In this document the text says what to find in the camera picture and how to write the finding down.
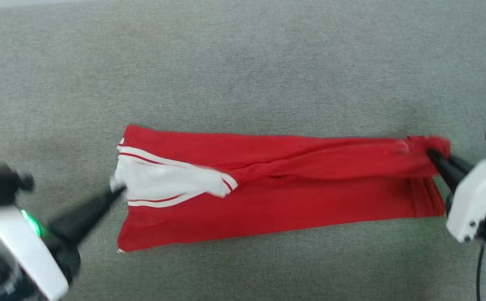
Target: gray surface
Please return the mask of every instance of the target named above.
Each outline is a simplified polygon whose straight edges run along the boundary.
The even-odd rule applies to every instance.
[[[486,2],[133,0],[0,10],[0,160],[41,217],[99,191],[126,124],[445,135],[486,157]],[[68,300],[473,300],[478,248],[444,218],[117,255],[116,207]],[[486,265],[483,269],[486,297]]]
[[[85,0],[0,0],[0,8],[7,8],[12,6],[50,4],[50,3],[60,3],[60,2],[74,2],[74,1],[85,1]]]

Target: black cable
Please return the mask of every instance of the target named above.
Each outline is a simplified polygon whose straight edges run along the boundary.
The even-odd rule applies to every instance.
[[[477,301],[481,301],[481,264],[483,263],[483,254],[484,254],[484,244],[481,245],[481,249],[479,250],[479,257],[478,257],[478,269],[477,269],[477,276],[476,276]]]

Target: red pants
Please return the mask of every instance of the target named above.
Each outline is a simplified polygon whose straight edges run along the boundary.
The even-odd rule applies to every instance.
[[[449,156],[441,137],[323,139],[130,125],[123,145],[208,166],[238,183],[225,198],[203,193],[165,208],[128,206],[123,251],[445,211],[425,154],[432,147]]]

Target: folded clothing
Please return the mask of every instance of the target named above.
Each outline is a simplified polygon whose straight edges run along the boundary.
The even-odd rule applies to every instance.
[[[445,212],[425,154],[437,136],[312,138],[129,125],[115,183],[128,187],[118,246],[172,244]]]

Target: red stripe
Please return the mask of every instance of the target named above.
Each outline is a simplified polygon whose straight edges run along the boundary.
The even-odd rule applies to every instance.
[[[228,182],[227,182],[225,179],[223,179],[223,183],[225,183],[225,184],[226,184],[226,186],[228,186],[228,188],[230,189],[230,192],[234,191],[234,190],[232,189],[232,186],[230,186],[230,184],[228,184]]]
[[[145,201],[145,202],[159,203],[159,202],[174,200],[175,198],[179,198],[180,196],[183,196],[183,194],[178,194],[177,196],[173,196],[172,198],[163,199],[163,200],[128,200],[128,202]]]
[[[136,154],[130,154],[130,153],[120,153],[119,155],[123,155],[123,156],[130,156],[130,157],[135,157],[135,158],[139,158],[141,160],[144,160],[146,162],[150,162],[150,163],[154,163],[154,164],[163,164],[161,162],[157,162],[157,161],[152,161],[152,160],[148,160],[147,158],[143,158],[141,156],[138,156]]]

